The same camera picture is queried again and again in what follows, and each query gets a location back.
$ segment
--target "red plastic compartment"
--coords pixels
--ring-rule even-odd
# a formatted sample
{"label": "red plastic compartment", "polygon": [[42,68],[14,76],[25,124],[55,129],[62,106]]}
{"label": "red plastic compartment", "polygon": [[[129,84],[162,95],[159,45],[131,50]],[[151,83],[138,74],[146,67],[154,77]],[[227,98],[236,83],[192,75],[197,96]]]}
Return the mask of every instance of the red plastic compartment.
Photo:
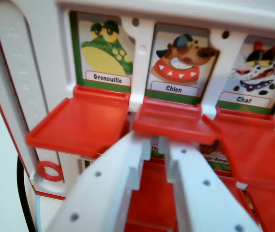
{"label": "red plastic compartment", "polygon": [[217,109],[232,176],[249,185],[275,186],[275,118]]}
{"label": "red plastic compartment", "polygon": [[167,232],[167,231],[127,223],[124,229],[124,232]]}
{"label": "red plastic compartment", "polygon": [[264,232],[275,232],[275,189],[247,187],[248,196]]}
{"label": "red plastic compartment", "polygon": [[133,130],[164,136],[183,142],[211,145],[220,139],[220,129],[207,117],[201,117],[201,107],[144,97]]}
{"label": "red plastic compartment", "polygon": [[[220,179],[255,219],[242,190],[236,187],[236,180],[227,176],[220,176]],[[173,185],[167,182],[165,165],[161,159],[152,158],[144,162],[140,189],[132,192],[127,223],[160,230],[176,228]]]}
{"label": "red plastic compartment", "polygon": [[33,147],[96,158],[119,140],[128,114],[130,93],[76,86],[27,135]]}

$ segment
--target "red ring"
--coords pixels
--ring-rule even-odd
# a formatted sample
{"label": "red ring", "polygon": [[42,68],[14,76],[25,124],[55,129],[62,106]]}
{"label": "red ring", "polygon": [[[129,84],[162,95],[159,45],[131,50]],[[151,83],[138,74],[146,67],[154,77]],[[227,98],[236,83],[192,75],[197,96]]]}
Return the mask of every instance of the red ring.
{"label": "red ring", "polygon": [[[45,171],[45,167],[49,167],[49,168],[56,170],[58,172],[58,175],[53,176],[53,175],[47,174]],[[40,174],[41,177],[43,177],[46,180],[50,180],[50,181],[54,181],[54,182],[63,180],[63,173],[62,173],[61,166],[59,166],[53,162],[50,162],[50,161],[38,162],[36,165],[36,171]]]}

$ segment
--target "screw hole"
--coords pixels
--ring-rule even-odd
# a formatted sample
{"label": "screw hole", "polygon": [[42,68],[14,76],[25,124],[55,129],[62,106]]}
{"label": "screw hole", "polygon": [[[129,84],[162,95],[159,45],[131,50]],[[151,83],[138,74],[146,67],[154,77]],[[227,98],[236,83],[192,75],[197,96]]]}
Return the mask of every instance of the screw hole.
{"label": "screw hole", "polygon": [[70,216],[71,221],[76,221],[79,218],[79,215],[77,213],[72,213]]}
{"label": "screw hole", "polygon": [[244,229],[243,229],[243,227],[242,227],[241,225],[236,225],[236,226],[235,226],[235,230],[236,230],[237,232],[243,232],[243,231],[244,231]]}
{"label": "screw hole", "polygon": [[226,38],[228,38],[230,35],[229,31],[224,31],[222,34],[221,34],[221,37],[225,40]]}
{"label": "screw hole", "polygon": [[211,182],[210,182],[209,180],[204,180],[204,181],[203,181],[203,184],[204,184],[205,186],[210,186],[210,185],[211,185]]}
{"label": "screw hole", "polygon": [[132,25],[135,27],[139,26],[139,20],[137,18],[132,19]]}
{"label": "screw hole", "polygon": [[94,175],[95,175],[95,177],[99,177],[100,175],[102,175],[102,172],[96,171],[96,172],[94,173]]}

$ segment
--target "cartoon frog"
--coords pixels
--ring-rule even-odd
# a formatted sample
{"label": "cartoon frog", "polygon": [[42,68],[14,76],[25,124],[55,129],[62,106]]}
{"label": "cartoon frog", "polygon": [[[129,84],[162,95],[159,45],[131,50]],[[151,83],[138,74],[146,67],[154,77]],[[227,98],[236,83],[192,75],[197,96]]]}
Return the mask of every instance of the cartoon frog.
{"label": "cartoon frog", "polygon": [[94,23],[91,26],[93,40],[84,41],[81,50],[89,66],[97,72],[115,75],[130,75],[133,70],[131,57],[118,40],[119,28],[113,20],[103,26]]}

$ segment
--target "dog illustration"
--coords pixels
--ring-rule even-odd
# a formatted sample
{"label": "dog illustration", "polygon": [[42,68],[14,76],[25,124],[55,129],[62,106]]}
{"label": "dog illustration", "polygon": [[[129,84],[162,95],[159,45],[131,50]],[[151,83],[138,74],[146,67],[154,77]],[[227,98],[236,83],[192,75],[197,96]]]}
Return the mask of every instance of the dog illustration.
{"label": "dog illustration", "polygon": [[253,51],[244,62],[245,66],[236,65],[230,76],[230,79],[236,76],[240,78],[240,84],[233,91],[245,88],[247,92],[256,91],[259,95],[266,95],[275,89],[275,45],[263,49],[262,42],[256,41]]}
{"label": "dog illustration", "polygon": [[177,37],[165,50],[158,50],[160,58],[151,73],[160,80],[172,84],[195,85],[200,75],[199,66],[209,62],[216,51],[210,47],[199,47],[198,41],[189,34]]}

